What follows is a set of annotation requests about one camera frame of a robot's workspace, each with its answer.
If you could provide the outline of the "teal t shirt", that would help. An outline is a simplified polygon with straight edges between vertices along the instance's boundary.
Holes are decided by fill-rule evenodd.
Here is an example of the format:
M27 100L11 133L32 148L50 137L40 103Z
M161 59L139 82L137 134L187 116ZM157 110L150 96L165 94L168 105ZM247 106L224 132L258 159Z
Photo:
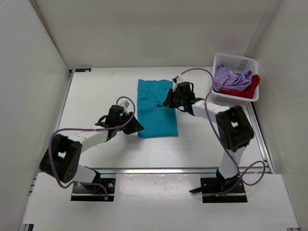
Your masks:
M138 132L138 137L149 139L179 135L175 109L163 106L172 88L173 83L169 80L138 80L137 120L144 127Z

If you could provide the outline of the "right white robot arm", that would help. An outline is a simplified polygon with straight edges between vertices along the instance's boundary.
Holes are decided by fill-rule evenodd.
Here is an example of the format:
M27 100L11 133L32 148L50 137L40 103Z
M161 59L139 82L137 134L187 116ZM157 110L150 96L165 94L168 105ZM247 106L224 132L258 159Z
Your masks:
M222 107L207 103L203 98L195 97L193 84L182 82L170 88L163 102L167 108L179 109L195 117L215 123L214 132L218 134L224 154L217 170L216 187L221 192L228 192L234 185L242 155L254 137L253 129L242 107Z

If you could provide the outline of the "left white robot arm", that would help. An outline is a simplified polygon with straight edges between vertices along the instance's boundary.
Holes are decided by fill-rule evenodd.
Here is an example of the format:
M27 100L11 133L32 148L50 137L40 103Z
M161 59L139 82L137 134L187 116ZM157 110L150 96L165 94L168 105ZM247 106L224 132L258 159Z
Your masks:
M101 187L100 173L80 165L81 154L98 144L110 141L118 132L130 135L144 130L144 127L124 105L112 105L108 114L102 116L95 125L102 129L82 131L71 137L62 134L53 136L39 169L59 182L73 181L84 185L91 193L97 192Z

